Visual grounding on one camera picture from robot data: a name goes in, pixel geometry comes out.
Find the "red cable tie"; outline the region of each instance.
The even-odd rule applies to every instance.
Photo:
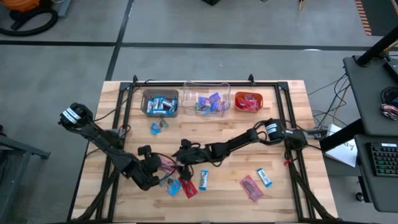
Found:
[[[290,160],[290,159],[288,159],[288,160],[286,160],[285,162],[284,162],[284,166],[287,166],[287,164],[290,164],[292,161]]]

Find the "wooden tabletop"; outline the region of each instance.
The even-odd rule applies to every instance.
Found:
[[[313,128],[313,118],[308,102],[304,81],[288,81],[292,104],[297,124],[303,128]],[[102,117],[116,106],[120,82],[105,82],[96,117]],[[231,97],[237,91],[253,91],[264,98],[264,107],[256,114],[237,112],[233,106],[222,118],[189,116],[183,108],[178,109],[176,118],[166,118],[169,128],[154,136],[150,125],[157,118],[148,118],[140,110],[142,92],[137,90],[132,99],[129,116],[131,131],[126,136],[124,150],[137,154],[137,148],[150,145],[154,152],[171,156],[179,149],[181,139],[188,139],[202,144],[223,142],[234,138],[254,123],[269,118],[278,118],[279,113],[273,87],[231,87]],[[104,128],[111,128],[113,115],[98,122]],[[318,146],[317,141],[309,141]],[[90,144],[88,152],[96,149]],[[215,168],[210,163],[193,166],[195,175],[192,182],[198,188],[200,171],[206,169],[208,185],[206,191],[187,199],[183,190],[177,196],[171,197],[164,189],[155,186],[148,191],[142,191],[131,179],[120,178],[118,199],[114,211],[114,222],[291,222],[297,221],[293,200],[289,169],[283,165],[283,143],[275,146],[250,144],[234,151],[225,159],[221,167]],[[303,151],[305,165],[311,191],[321,204],[337,217],[336,207],[326,174],[323,157],[318,149],[306,148]],[[76,196],[72,218],[81,215],[100,190],[105,155],[101,151],[91,154],[85,160],[80,185]],[[265,188],[256,173],[263,168],[272,186]],[[250,175],[264,192],[263,198],[257,203],[248,199],[239,181]],[[300,191],[304,214],[307,215],[305,196]],[[107,214],[108,204],[104,206]]]

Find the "gray floor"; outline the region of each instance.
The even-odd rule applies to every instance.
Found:
[[[115,42],[128,0],[74,0],[70,13],[35,37],[0,40]],[[135,0],[124,42],[370,46],[379,37],[364,34],[354,0],[308,0],[297,12],[289,0]],[[11,24],[0,6],[0,25]],[[43,22],[45,16],[29,26]],[[29,164],[12,219],[62,222],[72,201],[86,141],[57,125],[70,103],[96,110],[112,47],[0,45],[0,124],[12,138],[52,152],[48,161]],[[307,50],[124,48],[112,80],[305,80],[310,93],[344,74],[342,59],[362,52]],[[313,110],[326,111],[332,86],[310,96]],[[352,96],[339,110],[345,123],[359,118]],[[378,213],[354,199],[352,177],[330,177],[340,218],[394,223],[396,214]]]

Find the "gray container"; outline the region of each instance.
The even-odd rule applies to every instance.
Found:
[[[177,99],[177,108],[172,114],[150,114],[147,113],[148,101],[153,100],[156,96],[163,96],[167,100]],[[148,117],[175,118],[178,115],[178,91],[177,90],[145,90],[142,93],[141,111]]]

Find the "computer keyboard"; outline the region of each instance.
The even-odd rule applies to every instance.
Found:
[[[398,147],[396,144],[368,143],[375,176],[398,177]]]

